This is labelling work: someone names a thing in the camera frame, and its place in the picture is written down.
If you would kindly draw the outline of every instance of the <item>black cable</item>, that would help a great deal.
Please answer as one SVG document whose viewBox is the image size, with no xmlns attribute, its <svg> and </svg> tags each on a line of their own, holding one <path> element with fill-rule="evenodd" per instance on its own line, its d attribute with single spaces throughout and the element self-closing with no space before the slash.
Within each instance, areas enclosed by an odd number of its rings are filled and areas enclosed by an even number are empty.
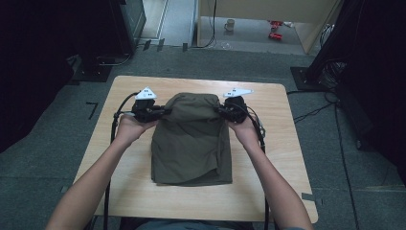
<svg viewBox="0 0 406 230">
<path fill-rule="evenodd" d="M 98 216 L 93 216 L 92 219 L 83 228 L 83 230 L 93 230 L 95 228 L 95 223 L 96 223 L 97 219 L 98 219 Z"/>
<path fill-rule="evenodd" d="M 357 215 L 357 212 L 356 212 L 356 209 L 355 209 L 355 202 L 354 202 L 354 197 L 353 197 L 353 193 L 352 193 L 352 187 L 351 187 L 351 183 L 350 183 L 349 171 L 347 169 L 346 157 L 344 155 L 343 137 L 341 136 L 341 128 L 340 128 L 340 124 L 338 122 L 337 110 L 338 110 L 338 105 L 336 104 L 335 109 L 334 109 L 334 115 L 335 115 L 335 124 L 337 125 L 337 130 L 338 130 L 338 138 L 339 138 L 339 142 L 340 142 L 341 160 L 343 162 L 344 173 L 346 174 L 347 184 L 348 184 L 349 190 L 350 190 L 351 206 L 352 206 L 352 211 L 354 213 L 354 218 L 355 218 L 355 228 L 357 230 L 359 230 L 358 215 Z"/>
<path fill-rule="evenodd" d="M 388 174 L 389 174 L 389 167 L 391 166 L 390 163 L 388 163 L 388 167 L 386 167 L 386 172 L 385 172 L 385 176 L 383 177 L 383 181 L 381 183 L 381 186 L 384 186 L 386 183 L 386 179 L 388 178 Z"/>
<path fill-rule="evenodd" d="M 342 65 L 342 63 L 338 63 L 338 62 L 331 62 L 326 64 L 324 70 L 323 70 L 323 74 L 325 76 L 325 79 L 333 84 L 333 87 L 335 87 L 340 80 L 338 79 L 338 77 L 340 76 L 341 72 L 344 70 L 344 67 Z"/>
<path fill-rule="evenodd" d="M 241 107 L 240 105 L 236 104 L 236 103 L 227 103 L 227 104 L 231 104 L 237 108 L 239 108 L 241 111 L 243 111 L 247 117 L 251 120 L 251 122 L 253 123 L 254 129 L 257 132 L 258 138 L 259 138 L 259 144 L 260 144 L 260 149 L 263 151 L 263 154 L 266 154 L 265 151 L 265 142 L 263 141 L 263 136 L 260 133 L 260 128 L 259 128 L 259 117 L 257 115 L 257 113 L 254 111 L 254 109 L 252 109 L 251 107 L 247 106 L 247 108 L 249 108 L 251 111 L 254 112 L 255 116 L 256 116 L 256 120 L 254 120 L 254 118 L 251 116 L 251 114 L 244 109 L 243 107 Z M 268 225 L 269 225 L 269 204 L 268 204 L 268 200 L 265 197 L 265 222 L 263 224 L 263 229 L 264 230 L 268 230 Z"/>
<path fill-rule="evenodd" d="M 129 58 L 131 58 L 131 54 L 125 54 L 125 55 L 126 55 L 126 58 L 122 62 L 111 63 L 111 64 L 99 63 L 99 66 L 118 66 L 118 65 L 122 65 L 122 64 L 126 63 L 129 60 Z M 105 56 L 96 57 L 96 60 L 99 60 L 100 58 L 103 58 L 103 57 L 105 57 Z"/>
<path fill-rule="evenodd" d="M 120 114 L 122 114 L 122 109 L 123 109 L 124 105 L 131 97 L 136 96 L 137 94 L 138 93 L 132 93 L 132 94 L 128 95 L 128 97 L 126 97 L 125 100 L 120 105 L 119 109 L 117 109 L 117 112 L 114 114 L 113 123 L 111 124 L 110 144 L 113 143 L 114 139 L 116 138 L 116 128 L 118 125 Z M 108 185 L 105 188 L 105 193 L 104 193 L 104 211 L 103 211 L 103 229 L 104 230 L 107 230 L 107 228 L 108 228 L 108 202 L 109 202 L 109 198 L 110 198 L 110 183 L 111 183 L 111 180 L 108 182 Z"/>
<path fill-rule="evenodd" d="M 213 11 L 213 34 L 212 34 L 212 38 L 210 39 L 210 41 L 203 47 L 196 47 L 196 48 L 207 48 L 209 47 L 213 41 L 215 40 L 215 12 L 217 9 L 217 0 L 214 1 L 214 11 Z"/>
<path fill-rule="evenodd" d="M 293 120 L 295 121 L 295 124 L 299 123 L 300 121 L 304 120 L 305 118 L 307 118 L 308 116 L 314 116 L 317 115 L 320 111 L 322 111 L 323 109 L 332 106 L 334 103 L 328 103 L 318 109 L 315 109 L 309 113 L 306 113 L 305 115 L 299 116 L 297 118 L 294 118 Z"/>
</svg>

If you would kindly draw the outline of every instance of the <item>forearm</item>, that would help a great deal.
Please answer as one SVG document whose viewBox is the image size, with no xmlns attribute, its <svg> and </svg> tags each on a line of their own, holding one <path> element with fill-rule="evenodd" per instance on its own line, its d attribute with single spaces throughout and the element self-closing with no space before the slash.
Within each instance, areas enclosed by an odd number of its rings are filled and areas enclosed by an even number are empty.
<svg viewBox="0 0 406 230">
<path fill-rule="evenodd" d="M 280 228 L 313 229 L 304 204 L 260 147 L 254 146 L 246 150 L 257 171 L 272 215 Z"/>
<path fill-rule="evenodd" d="M 54 210 L 47 229 L 83 229 L 94 215 L 125 149 L 113 142 L 97 162 L 68 190 Z"/>
</svg>

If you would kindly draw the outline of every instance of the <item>green cloth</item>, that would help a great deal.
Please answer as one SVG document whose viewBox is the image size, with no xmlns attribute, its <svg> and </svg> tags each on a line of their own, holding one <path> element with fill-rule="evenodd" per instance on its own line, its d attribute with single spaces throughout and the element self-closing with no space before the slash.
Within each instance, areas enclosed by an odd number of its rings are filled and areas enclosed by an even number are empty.
<svg viewBox="0 0 406 230">
<path fill-rule="evenodd" d="M 151 178 L 155 183 L 205 186 L 232 183 L 229 129 L 214 111 L 213 94 L 179 93 L 152 136 Z"/>
</svg>

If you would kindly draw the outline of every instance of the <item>floor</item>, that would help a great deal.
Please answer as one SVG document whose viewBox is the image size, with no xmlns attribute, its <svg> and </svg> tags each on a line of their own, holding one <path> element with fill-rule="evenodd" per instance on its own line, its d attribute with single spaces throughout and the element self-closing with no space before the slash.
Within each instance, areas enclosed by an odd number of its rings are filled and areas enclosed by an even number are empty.
<svg viewBox="0 0 406 230">
<path fill-rule="evenodd" d="M 189 47 L 196 46 L 196 1 L 192 0 L 144 0 L 147 15 L 142 40 L 156 44 L 160 39 L 165 45 Z M 282 25 L 277 33 L 282 40 L 270 39 L 270 23 L 266 20 L 235 19 L 232 32 L 224 29 L 229 18 L 202 17 L 201 44 L 208 49 L 235 50 L 245 52 L 269 52 L 273 54 L 306 55 L 301 42 L 292 27 Z M 214 41 L 210 43 L 215 27 Z M 316 56 L 320 45 L 316 44 L 310 52 Z"/>
</svg>

